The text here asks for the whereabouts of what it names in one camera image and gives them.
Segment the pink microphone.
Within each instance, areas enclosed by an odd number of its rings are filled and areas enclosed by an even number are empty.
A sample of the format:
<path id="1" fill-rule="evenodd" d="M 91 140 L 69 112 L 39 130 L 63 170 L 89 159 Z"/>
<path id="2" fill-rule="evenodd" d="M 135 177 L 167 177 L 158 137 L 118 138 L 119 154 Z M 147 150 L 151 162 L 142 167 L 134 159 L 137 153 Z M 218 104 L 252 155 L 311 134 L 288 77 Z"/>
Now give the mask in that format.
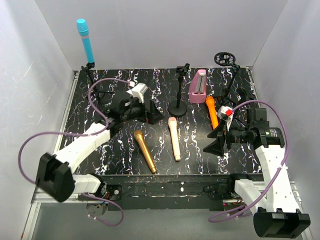
<path id="1" fill-rule="evenodd" d="M 181 160 L 181 152 L 180 152 L 180 144 L 179 144 L 177 126 L 178 126 L 177 119 L 175 117 L 170 117 L 168 119 L 168 127 L 170 130 L 172 149 L 173 149 L 175 161 L 179 162 Z"/>

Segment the black round-base mic stand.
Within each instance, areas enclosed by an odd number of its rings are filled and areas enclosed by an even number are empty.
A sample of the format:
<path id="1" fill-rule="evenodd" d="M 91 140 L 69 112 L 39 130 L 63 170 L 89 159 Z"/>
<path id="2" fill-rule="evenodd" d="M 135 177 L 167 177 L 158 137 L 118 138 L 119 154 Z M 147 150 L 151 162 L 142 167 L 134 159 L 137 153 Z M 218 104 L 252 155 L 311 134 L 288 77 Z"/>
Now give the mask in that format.
<path id="1" fill-rule="evenodd" d="M 188 106 L 185 102 L 182 101 L 182 83 L 185 79 L 186 74 L 188 73 L 190 64 L 186 63 L 184 66 L 177 66 L 176 73 L 178 74 L 178 92 L 176 95 L 176 100 L 172 101 L 167 110 L 173 117 L 182 117 L 187 113 Z"/>

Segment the pink metronome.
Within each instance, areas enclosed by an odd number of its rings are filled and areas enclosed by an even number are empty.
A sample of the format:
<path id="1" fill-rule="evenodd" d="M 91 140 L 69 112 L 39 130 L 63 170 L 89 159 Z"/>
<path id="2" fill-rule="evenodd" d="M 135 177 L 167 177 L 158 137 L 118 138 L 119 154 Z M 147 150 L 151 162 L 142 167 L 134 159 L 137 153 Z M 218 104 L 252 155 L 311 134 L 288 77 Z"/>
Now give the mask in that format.
<path id="1" fill-rule="evenodd" d="M 199 69 L 193 77 L 189 90 L 189 102 L 191 104 L 202 104 L 207 97 L 207 73 L 205 69 Z"/>

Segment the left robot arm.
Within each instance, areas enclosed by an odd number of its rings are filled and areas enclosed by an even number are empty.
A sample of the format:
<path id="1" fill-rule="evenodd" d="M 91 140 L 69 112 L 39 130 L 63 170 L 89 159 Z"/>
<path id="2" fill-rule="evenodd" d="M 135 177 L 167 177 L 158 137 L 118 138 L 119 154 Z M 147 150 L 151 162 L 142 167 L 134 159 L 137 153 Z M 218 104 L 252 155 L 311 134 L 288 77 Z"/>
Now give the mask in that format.
<path id="1" fill-rule="evenodd" d="M 150 125 L 158 124 L 164 116 L 154 100 L 142 101 L 128 92 L 115 95 L 115 101 L 102 112 L 100 118 L 68 146 L 39 160 L 35 184 L 58 202 L 73 194 L 94 194 L 103 197 L 107 183 L 97 174 L 75 174 L 78 166 L 99 146 L 108 142 L 123 127 L 124 122 L 137 120 Z"/>

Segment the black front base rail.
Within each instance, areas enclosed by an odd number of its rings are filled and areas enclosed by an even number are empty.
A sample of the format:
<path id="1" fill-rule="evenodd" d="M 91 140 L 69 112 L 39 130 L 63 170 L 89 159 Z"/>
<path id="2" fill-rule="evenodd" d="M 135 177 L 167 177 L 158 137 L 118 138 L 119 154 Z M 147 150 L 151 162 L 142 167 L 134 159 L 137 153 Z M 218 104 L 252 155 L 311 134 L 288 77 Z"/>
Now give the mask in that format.
<path id="1" fill-rule="evenodd" d="M 124 210 L 207 209 L 224 211 L 244 205 L 227 189 L 227 174 L 101 175 L 107 199 Z"/>

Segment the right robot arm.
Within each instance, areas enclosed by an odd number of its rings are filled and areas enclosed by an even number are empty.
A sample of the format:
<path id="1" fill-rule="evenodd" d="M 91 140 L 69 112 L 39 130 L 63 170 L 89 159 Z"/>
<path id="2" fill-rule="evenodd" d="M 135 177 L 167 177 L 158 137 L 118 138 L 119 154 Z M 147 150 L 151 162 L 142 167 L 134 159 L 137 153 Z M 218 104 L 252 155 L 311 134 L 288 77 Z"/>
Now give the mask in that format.
<path id="1" fill-rule="evenodd" d="M 285 137 L 278 127 L 270 127 L 265 108 L 246 111 L 243 128 L 232 126 L 230 107 L 219 110 L 220 123 L 208 135 L 214 141 L 206 146 L 205 153 L 222 157 L 224 148 L 233 144 L 250 144 L 258 157 L 265 189 L 260 192 L 248 174 L 233 173 L 227 181 L 227 191 L 238 195 L 251 211 L 253 226 L 261 238 L 295 239 L 311 224 L 309 214 L 303 213 L 294 196 L 283 159 L 287 156 Z"/>

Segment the blue microphone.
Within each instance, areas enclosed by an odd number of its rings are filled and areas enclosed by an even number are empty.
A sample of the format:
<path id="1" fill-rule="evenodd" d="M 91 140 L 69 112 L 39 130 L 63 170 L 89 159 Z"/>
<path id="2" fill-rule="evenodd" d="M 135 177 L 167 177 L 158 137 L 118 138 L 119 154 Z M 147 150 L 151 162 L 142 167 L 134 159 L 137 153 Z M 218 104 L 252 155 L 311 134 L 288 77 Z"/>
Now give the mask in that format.
<path id="1" fill-rule="evenodd" d="M 88 24 L 85 19 L 80 18 L 76 20 L 76 26 L 82 40 L 87 62 L 93 64 L 95 62 L 95 59 L 90 41 Z"/>

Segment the gold microphone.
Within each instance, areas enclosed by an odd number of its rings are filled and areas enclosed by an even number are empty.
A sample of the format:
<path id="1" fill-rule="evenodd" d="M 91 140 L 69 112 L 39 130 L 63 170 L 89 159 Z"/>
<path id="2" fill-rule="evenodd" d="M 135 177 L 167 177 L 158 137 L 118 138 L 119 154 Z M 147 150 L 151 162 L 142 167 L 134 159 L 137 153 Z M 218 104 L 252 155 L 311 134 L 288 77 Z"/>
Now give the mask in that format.
<path id="1" fill-rule="evenodd" d="M 157 168 L 154 163 L 153 157 L 149 151 L 149 148 L 145 142 L 144 134 L 142 133 L 141 130 L 136 130 L 134 132 L 134 138 L 137 141 L 137 143 L 142 151 L 142 154 L 145 158 L 145 161 L 148 165 L 149 170 L 151 171 L 152 174 L 155 174 L 157 172 Z"/>

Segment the shock-mount tripod mic stand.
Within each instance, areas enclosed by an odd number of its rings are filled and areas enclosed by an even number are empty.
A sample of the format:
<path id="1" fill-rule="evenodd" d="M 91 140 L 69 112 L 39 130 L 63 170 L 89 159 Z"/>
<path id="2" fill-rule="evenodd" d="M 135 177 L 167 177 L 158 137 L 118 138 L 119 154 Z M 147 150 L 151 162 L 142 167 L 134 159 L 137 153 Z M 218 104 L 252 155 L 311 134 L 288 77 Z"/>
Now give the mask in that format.
<path id="1" fill-rule="evenodd" d="M 244 83 L 245 80 L 249 80 L 248 70 L 236 63 L 234 54 L 225 51 L 218 52 L 214 55 L 214 62 L 226 73 L 226 82 L 221 94 L 213 97 L 214 100 L 217 100 L 218 107 L 235 107 L 253 99 L 250 95 L 249 84 Z"/>

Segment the orange microphone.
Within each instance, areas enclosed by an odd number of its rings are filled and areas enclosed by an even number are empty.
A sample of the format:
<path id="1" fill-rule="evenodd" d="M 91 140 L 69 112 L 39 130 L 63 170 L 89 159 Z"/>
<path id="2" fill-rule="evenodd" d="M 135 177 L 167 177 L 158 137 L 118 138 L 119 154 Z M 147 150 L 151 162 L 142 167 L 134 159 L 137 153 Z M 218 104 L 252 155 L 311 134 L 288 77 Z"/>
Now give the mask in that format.
<path id="1" fill-rule="evenodd" d="M 205 99 L 205 104 L 208 108 L 212 128 L 215 130 L 220 124 L 220 119 L 216 111 L 215 99 L 212 96 L 207 96 Z"/>

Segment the black tripod mic stand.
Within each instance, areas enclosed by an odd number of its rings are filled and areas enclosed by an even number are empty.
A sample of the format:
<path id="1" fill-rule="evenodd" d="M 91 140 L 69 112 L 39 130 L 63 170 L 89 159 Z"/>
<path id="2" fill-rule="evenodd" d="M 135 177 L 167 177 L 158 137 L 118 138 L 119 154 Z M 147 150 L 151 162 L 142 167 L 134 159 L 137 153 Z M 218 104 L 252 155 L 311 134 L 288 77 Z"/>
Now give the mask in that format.
<path id="1" fill-rule="evenodd" d="M 92 75 L 91 75 L 91 69 L 93 69 L 94 67 L 95 67 L 95 63 L 94 63 L 94 62 L 92 62 L 92 63 L 88 62 L 88 63 L 86 64 L 86 66 L 81 66 L 81 70 L 86 72 L 87 77 L 88 77 L 89 80 L 90 80 L 90 83 L 91 83 L 90 86 L 92 86 L 92 85 L 95 83 L 94 78 L 93 78 Z M 114 94 L 114 93 L 115 93 L 114 91 L 100 90 L 100 89 L 98 89 L 96 86 L 94 86 L 94 87 L 92 88 L 92 90 L 91 90 L 91 94 L 92 94 L 92 95 L 94 96 L 94 98 L 96 99 L 96 101 L 97 101 L 97 107 L 98 107 L 99 109 L 101 109 L 101 108 L 105 105 L 105 104 L 103 103 L 104 97 L 105 97 L 106 95 L 112 95 L 112 94 Z"/>

